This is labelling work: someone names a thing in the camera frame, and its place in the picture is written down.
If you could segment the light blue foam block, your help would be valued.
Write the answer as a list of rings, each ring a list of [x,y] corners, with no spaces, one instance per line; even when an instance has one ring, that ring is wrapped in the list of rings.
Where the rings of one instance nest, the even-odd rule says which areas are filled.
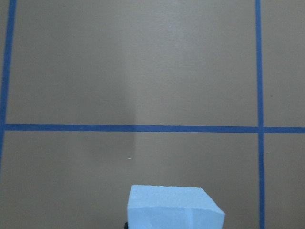
[[[221,229],[225,213],[200,187],[133,185],[130,229]]]

